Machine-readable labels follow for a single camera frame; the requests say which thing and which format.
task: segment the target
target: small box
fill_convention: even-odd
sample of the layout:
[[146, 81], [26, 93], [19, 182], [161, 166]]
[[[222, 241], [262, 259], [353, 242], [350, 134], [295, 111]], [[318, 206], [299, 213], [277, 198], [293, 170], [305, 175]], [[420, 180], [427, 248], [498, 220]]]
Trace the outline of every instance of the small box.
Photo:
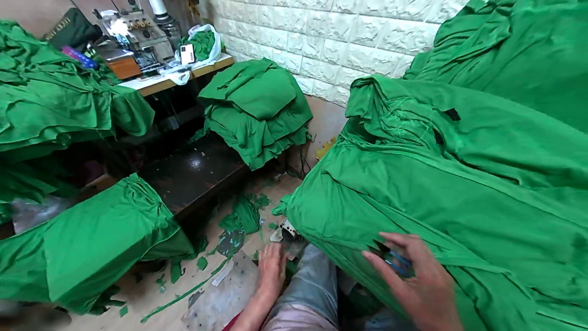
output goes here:
[[194, 45], [182, 45], [180, 47], [180, 59], [183, 65], [194, 63]]

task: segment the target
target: wall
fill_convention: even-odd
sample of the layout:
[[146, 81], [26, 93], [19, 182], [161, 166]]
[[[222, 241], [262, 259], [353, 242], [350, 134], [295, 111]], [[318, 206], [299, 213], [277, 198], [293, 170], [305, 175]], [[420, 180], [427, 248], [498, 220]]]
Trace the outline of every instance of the wall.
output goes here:
[[358, 77], [401, 77], [467, 0], [202, 0], [237, 61], [270, 58], [305, 94], [346, 106]]

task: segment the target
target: white plastic bag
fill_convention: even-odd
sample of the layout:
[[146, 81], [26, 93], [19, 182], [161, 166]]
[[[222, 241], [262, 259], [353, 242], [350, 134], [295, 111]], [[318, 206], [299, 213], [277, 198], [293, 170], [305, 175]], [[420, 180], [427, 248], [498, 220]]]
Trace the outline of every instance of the white plastic bag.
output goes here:
[[198, 61], [198, 62], [194, 62], [193, 64], [190, 64], [192, 69], [202, 67], [203, 65], [207, 65], [209, 63], [216, 62], [216, 60], [219, 58], [219, 55], [221, 54], [221, 35], [219, 35], [218, 32], [216, 32], [215, 27], [213, 27], [210, 24], [202, 25], [201, 27], [199, 27], [197, 25], [192, 27], [188, 31], [188, 36], [189, 36], [188, 39], [192, 39], [197, 32], [208, 31], [208, 30], [212, 31], [212, 33], [215, 35], [215, 44], [212, 45], [211, 53], [208, 55], [208, 58], [206, 60]]
[[197, 61], [192, 64], [182, 65], [180, 62], [180, 53], [176, 51], [175, 54], [175, 61], [171, 61], [168, 63], [168, 66], [171, 68], [164, 68], [159, 69], [158, 73], [165, 78], [172, 80], [174, 83], [178, 85], [185, 85], [190, 80], [190, 70], [194, 70], [196, 68], [203, 67], [208, 64], [213, 64], [219, 58], [221, 54], [221, 35], [216, 32], [215, 28], [210, 25], [206, 24], [203, 26], [196, 25], [192, 27], [188, 31], [189, 38], [192, 39], [197, 32], [200, 31], [207, 31], [211, 30], [212, 33], [215, 35], [215, 43], [212, 45], [211, 53], [208, 55], [208, 58], [203, 61]]

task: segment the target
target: green fabric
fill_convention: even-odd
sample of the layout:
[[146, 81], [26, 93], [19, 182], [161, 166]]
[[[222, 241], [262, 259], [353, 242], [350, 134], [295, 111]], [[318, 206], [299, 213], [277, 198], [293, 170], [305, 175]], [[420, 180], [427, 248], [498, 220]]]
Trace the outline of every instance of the green fabric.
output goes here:
[[[39, 157], [78, 141], [144, 135], [154, 111], [104, 71], [85, 70], [16, 22], [0, 20], [0, 203], [43, 197], [66, 186]], [[32, 160], [30, 164], [23, 161]]]
[[266, 58], [217, 73], [198, 100], [206, 107], [207, 127], [252, 170], [308, 138], [306, 97], [289, 71]]
[[352, 84], [337, 142], [273, 212], [399, 312], [360, 254], [378, 231], [423, 238], [466, 330], [588, 329], [587, 9], [470, 1], [404, 80]]
[[488, 92], [586, 132], [587, 16], [585, 1], [472, 0], [405, 78]]
[[426, 241], [466, 330], [588, 327], [585, 133], [494, 95], [384, 77], [352, 84], [346, 116], [275, 214], [398, 311], [360, 253], [378, 231]]
[[49, 222], [0, 241], [0, 299], [54, 302], [78, 314], [138, 261], [193, 259], [155, 191], [133, 174]]
[[119, 313], [120, 317], [123, 317], [123, 316], [125, 316], [126, 314], [128, 314], [128, 313], [129, 313], [129, 306], [124, 306], [123, 308], [121, 308], [121, 309], [119, 310], [119, 312], [118, 312], [118, 313]]
[[196, 262], [196, 266], [199, 270], [206, 269], [206, 267], [208, 266], [208, 261], [206, 257], [201, 256], [200, 259], [198, 259], [198, 262]]
[[215, 34], [211, 30], [197, 32], [191, 39], [184, 37], [180, 41], [181, 45], [192, 44], [194, 47], [194, 57], [198, 61], [208, 59], [212, 47], [215, 44]]
[[226, 231], [243, 230], [245, 234], [259, 231], [259, 209], [269, 205], [265, 194], [256, 197], [253, 194], [237, 196], [233, 202], [233, 211], [220, 221], [220, 227]]

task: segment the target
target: right hand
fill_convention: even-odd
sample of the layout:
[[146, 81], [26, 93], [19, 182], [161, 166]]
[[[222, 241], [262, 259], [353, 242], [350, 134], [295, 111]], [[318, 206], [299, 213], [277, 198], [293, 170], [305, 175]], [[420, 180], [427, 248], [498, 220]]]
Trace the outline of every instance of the right hand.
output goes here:
[[377, 255], [363, 251], [363, 256], [388, 283], [392, 295], [421, 331], [461, 331], [451, 275], [435, 259], [431, 250], [415, 234], [380, 232], [388, 247], [400, 247], [412, 260], [415, 276], [401, 279]]

